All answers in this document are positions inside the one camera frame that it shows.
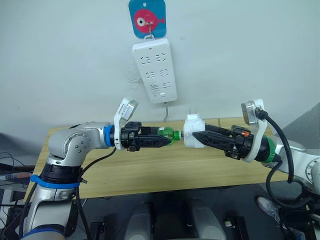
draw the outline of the power strip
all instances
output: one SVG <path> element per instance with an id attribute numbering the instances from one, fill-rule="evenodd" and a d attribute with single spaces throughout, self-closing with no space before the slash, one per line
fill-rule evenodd
<path id="1" fill-rule="evenodd" d="M 152 103 L 165 103 L 178 98 L 174 65 L 168 39 L 137 43 L 132 54 Z"/>

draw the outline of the white wall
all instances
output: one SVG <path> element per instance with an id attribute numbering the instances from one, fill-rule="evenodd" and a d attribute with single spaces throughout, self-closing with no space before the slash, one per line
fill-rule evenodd
<path id="1" fill-rule="evenodd" d="M 284 127 L 320 100 L 318 0 L 167 0 L 179 100 L 204 118 L 241 116 L 263 98 Z M 122 97 L 133 119 L 161 121 L 141 84 L 127 0 L 0 1 L 0 132 L 39 147 L 49 127 L 112 121 Z"/>

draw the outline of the white bracket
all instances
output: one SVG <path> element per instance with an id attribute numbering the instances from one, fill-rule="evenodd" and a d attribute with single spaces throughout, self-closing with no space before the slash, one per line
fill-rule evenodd
<path id="1" fill-rule="evenodd" d="M 114 115 L 114 145 L 118 150 L 125 149 L 121 144 L 121 128 L 123 128 L 132 117 L 138 104 L 139 103 L 132 97 L 127 96 L 122 100 Z"/>
<path id="2" fill-rule="evenodd" d="M 245 116 L 244 106 L 247 106 L 247 111 L 248 109 L 250 109 L 249 112 L 246 112 L 247 116 Z M 250 130 L 251 130 L 251 133 L 253 134 L 253 143 L 252 143 L 251 150 L 248 153 L 248 155 L 242 159 L 247 163 L 251 163 L 257 157 L 260 146 L 261 146 L 261 140 L 268 126 L 268 123 L 266 120 L 260 120 L 257 118 L 256 108 L 260 108 L 263 110 L 265 109 L 264 101 L 262 99 L 257 99 L 257 100 L 242 104 L 243 117 L 245 120 L 249 119 L 249 123 L 248 121 L 246 122 L 247 124 L 252 126 Z"/>

